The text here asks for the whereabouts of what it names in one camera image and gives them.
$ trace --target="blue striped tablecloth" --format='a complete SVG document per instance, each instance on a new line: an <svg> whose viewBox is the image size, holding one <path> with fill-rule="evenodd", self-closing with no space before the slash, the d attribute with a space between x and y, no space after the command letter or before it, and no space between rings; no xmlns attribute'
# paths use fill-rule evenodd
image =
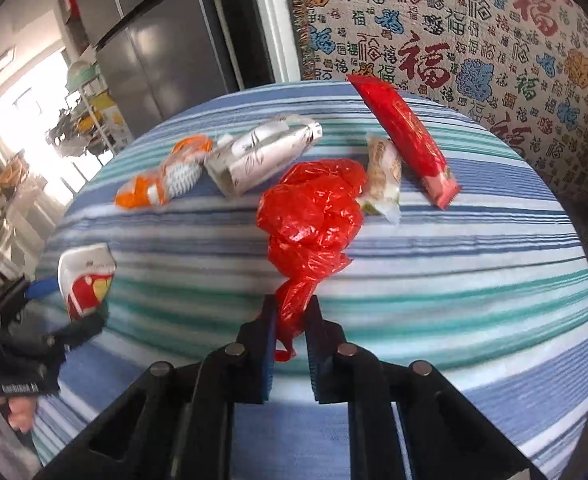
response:
<svg viewBox="0 0 588 480"><path fill-rule="evenodd" d="M402 182L402 222L368 217L346 270L317 289L324 315L379 358L426 359L549 476L570 458L588 412L588 265L570 220L538 175L502 141L441 105L407 96L463 186L446 210ZM233 341L283 277L255 226L260 193L224 199L208 176L162 208L123 211L119 186L195 132L240 134L282 113L317 119L305 158L367 163L382 133L353 88L306 82L224 96L174 117L117 156L76 197L48 241L39 274L63 250L108 242L117 273L104 333L73 352L62 392L40 403L34 439L47 461L150 363L203 358ZM65 319L60 297L35 304ZM277 365L270 402L236 411L236 479L347 479L346 406L313 402L304 338Z"/></svg>

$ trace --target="green object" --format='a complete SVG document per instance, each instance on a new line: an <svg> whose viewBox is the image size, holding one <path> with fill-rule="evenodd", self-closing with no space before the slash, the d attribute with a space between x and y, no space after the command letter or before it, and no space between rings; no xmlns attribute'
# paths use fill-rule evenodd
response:
<svg viewBox="0 0 588 480"><path fill-rule="evenodd" d="M89 66L87 69L83 70L78 74L72 75L71 72L72 70L68 71L68 84L65 85L65 88L68 89L68 92L70 93L80 90L83 85L86 85L90 81L93 81L99 75L99 69L96 63Z"/></svg>

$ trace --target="window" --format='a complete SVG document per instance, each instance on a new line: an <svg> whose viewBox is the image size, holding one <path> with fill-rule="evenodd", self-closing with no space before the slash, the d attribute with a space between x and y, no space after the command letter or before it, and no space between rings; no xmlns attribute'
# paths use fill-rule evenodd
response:
<svg viewBox="0 0 588 480"><path fill-rule="evenodd" d="M46 133L58 123L62 108L75 104L80 94L68 96L68 66L53 54L30 70L0 98L0 137L13 152L25 150L25 160L48 184L44 191L61 204L69 203L88 180L112 158L103 153L61 158L47 143Z"/></svg>

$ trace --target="red plastic bag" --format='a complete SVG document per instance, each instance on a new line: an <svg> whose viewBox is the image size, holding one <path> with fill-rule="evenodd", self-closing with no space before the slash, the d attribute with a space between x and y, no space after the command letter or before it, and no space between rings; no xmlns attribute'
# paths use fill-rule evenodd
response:
<svg viewBox="0 0 588 480"><path fill-rule="evenodd" d="M356 161L315 160L296 164L263 193L256 224L269 233L267 257L289 278L276 291L276 337L286 348L276 350L276 361L296 355L293 341L305 331L303 313L316 285L351 263L343 249L363 224L355 199L366 182Z"/></svg>
<svg viewBox="0 0 588 480"><path fill-rule="evenodd" d="M462 188L421 120L389 83L373 76L348 75L347 79L416 172L434 205L447 207Z"/></svg>

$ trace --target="snack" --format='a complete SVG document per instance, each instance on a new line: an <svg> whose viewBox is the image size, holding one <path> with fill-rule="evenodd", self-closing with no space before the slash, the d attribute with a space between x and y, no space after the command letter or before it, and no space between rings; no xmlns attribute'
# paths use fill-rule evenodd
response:
<svg viewBox="0 0 588 480"><path fill-rule="evenodd" d="M96 311L107 295L116 263L107 244L68 249L58 261L58 286L71 319Z"/></svg>
<svg viewBox="0 0 588 480"><path fill-rule="evenodd" d="M203 172L201 164L214 142L205 135L187 137L177 143L162 163L136 175L116 193L114 203L131 209L166 204L189 191Z"/></svg>
<svg viewBox="0 0 588 480"><path fill-rule="evenodd" d="M322 136L321 125L312 119L275 118L217 148L205 168L226 197L240 196L290 165Z"/></svg>
<svg viewBox="0 0 588 480"><path fill-rule="evenodd" d="M423 182L431 201L441 209L447 207L462 188L427 128L389 83L362 75L347 79Z"/></svg>
<svg viewBox="0 0 588 480"><path fill-rule="evenodd" d="M366 134L365 138L369 149L367 185L357 202L366 213L382 214L397 224L401 219L401 156L388 137Z"/></svg>
<svg viewBox="0 0 588 480"><path fill-rule="evenodd" d="M276 350L276 361L296 355L294 338L304 331L316 285L351 263L343 250L363 224L355 199L366 181L354 160L314 160L290 168L261 196L256 225L269 233L267 257L288 277L275 293L276 337L285 347Z"/></svg>

